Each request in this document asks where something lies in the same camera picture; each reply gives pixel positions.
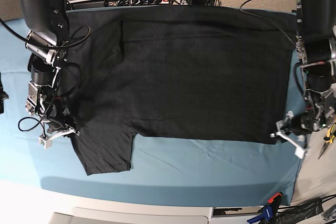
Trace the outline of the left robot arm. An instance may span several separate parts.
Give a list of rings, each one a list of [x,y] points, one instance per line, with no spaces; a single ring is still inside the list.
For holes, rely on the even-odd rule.
[[[299,115],[288,111],[272,136],[290,142],[303,157],[307,147],[298,145],[291,134],[306,142],[311,133],[329,128],[323,150],[335,139],[335,0],[297,0],[297,24],[299,61],[293,75],[306,107]]]

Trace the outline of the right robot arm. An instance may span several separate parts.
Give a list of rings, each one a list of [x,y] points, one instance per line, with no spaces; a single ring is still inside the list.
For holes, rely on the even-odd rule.
[[[66,0],[20,0],[30,31],[25,47],[31,52],[28,71],[31,81],[26,100],[27,112],[37,120],[44,147],[52,140],[71,134],[79,135],[66,101],[80,86],[81,70],[67,59],[68,49],[78,42],[69,34]]]

